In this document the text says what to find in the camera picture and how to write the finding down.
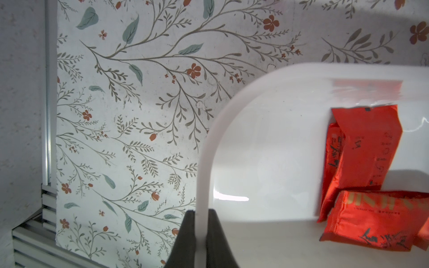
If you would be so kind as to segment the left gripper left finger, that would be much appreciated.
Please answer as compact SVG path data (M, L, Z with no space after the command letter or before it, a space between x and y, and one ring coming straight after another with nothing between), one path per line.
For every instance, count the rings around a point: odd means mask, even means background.
M196 253L195 211L186 211L165 268L194 268Z

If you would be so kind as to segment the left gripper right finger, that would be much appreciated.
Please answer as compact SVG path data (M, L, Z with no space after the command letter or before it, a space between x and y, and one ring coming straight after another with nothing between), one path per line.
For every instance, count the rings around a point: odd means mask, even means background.
M208 210L206 250L206 268L239 268L214 209Z

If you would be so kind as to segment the white plastic storage box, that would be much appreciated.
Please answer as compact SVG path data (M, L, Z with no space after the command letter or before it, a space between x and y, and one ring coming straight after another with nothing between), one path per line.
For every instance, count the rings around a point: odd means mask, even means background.
M332 108L397 105L401 143L384 189L429 188L427 67L298 64L241 90L215 119L197 176L195 266L214 209L241 268L426 268L429 254L322 242L318 223Z

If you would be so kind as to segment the red tea bag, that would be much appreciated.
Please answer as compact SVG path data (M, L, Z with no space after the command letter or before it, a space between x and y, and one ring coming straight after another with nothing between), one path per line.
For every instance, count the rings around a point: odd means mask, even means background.
M320 241L409 252L429 246L429 195L409 191L342 191Z
M326 136L319 222L342 190L380 190L403 130L396 105L333 108Z

